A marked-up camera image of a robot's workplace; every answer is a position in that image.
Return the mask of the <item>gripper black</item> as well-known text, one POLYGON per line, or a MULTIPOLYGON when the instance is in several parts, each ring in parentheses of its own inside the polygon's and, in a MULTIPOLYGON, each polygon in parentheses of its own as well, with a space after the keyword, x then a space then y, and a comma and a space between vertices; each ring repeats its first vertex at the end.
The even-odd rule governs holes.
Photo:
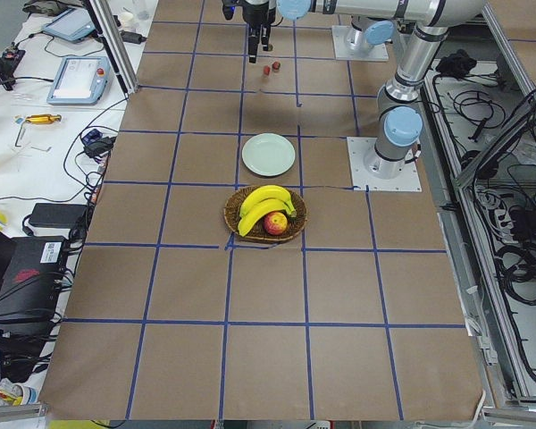
POLYGON ((247 27, 247 54, 250 63, 256 63, 259 44, 259 28, 261 25, 261 44, 264 51, 272 51, 270 36, 272 24, 275 22, 275 0, 244 0, 243 20, 247 27))

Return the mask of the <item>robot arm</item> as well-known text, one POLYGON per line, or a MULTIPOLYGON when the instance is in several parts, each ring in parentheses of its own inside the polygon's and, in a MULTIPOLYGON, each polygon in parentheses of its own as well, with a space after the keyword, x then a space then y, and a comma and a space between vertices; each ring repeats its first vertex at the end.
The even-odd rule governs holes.
POLYGON ((428 68, 446 39, 448 29, 463 24, 486 5, 484 1, 278 1, 277 9, 290 20, 307 13, 350 14, 366 18, 413 21, 394 77, 378 93, 380 131, 364 155, 364 167, 381 179, 399 175, 410 147, 418 140, 422 117, 413 107, 428 68))

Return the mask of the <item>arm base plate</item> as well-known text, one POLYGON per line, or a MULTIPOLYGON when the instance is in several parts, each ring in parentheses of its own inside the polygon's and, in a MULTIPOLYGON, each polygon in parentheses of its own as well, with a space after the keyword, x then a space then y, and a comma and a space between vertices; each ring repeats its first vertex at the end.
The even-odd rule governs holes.
POLYGON ((351 26, 333 26, 331 31, 336 60, 362 62, 389 60, 386 44, 371 45, 362 31, 351 26))
POLYGON ((421 192, 413 150, 409 149, 403 160, 387 161, 376 153, 375 142, 376 138, 347 138, 352 187, 361 191, 421 192))

